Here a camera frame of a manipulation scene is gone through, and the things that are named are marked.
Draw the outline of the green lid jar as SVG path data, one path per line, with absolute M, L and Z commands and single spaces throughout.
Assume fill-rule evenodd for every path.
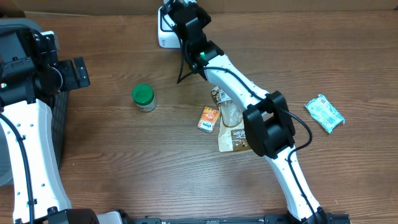
M 151 112 L 157 106 L 157 100 L 152 87 L 145 83 L 140 83 L 133 88 L 132 99 L 142 112 Z

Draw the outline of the orange Kleenex tissue pack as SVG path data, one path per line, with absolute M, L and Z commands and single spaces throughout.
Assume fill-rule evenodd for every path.
M 201 118 L 198 122 L 198 129 L 204 132 L 212 133 L 215 127 L 215 123 L 219 118 L 219 111 L 206 106 L 201 114 Z

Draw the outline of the brown white snack pouch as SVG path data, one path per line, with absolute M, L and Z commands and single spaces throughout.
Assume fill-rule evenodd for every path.
M 242 111 L 232 99 L 218 86 L 211 95 L 220 112 L 218 148 L 220 152 L 239 152 L 250 150 L 246 141 Z

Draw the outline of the teal wet wipes pack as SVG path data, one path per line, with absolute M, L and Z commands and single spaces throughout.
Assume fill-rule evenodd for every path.
M 304 107 L 310 113 L 310 116 L 317 121 L 328 134 L 339 124 L 345 124 L 344 117 L 322 94 L 310 100 Z

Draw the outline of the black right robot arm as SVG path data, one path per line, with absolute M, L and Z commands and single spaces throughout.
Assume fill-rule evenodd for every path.
M 192 74 L 220 87 L 243 112 L 249 147 L 272 167 L 285 195 L 289 223 L 328 223 L 328 217 L 313 196 L 297 159 L 294 121 L 279 91 L 269 93 L 245 77 L 224 51 L 203 31 L 210 15 L 195 1 L 164 1 L 159 24 L 177 36 L 182 58 Z

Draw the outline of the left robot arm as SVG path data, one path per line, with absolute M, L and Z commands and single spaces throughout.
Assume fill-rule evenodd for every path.
M 14 223 L 123 223 L 119 211 L 73 208 L 60 179 L 49 100 L 89 85 L 81 57 L 58 60 L 53 32 L 1 26 L 1 126 L 14 181 Z

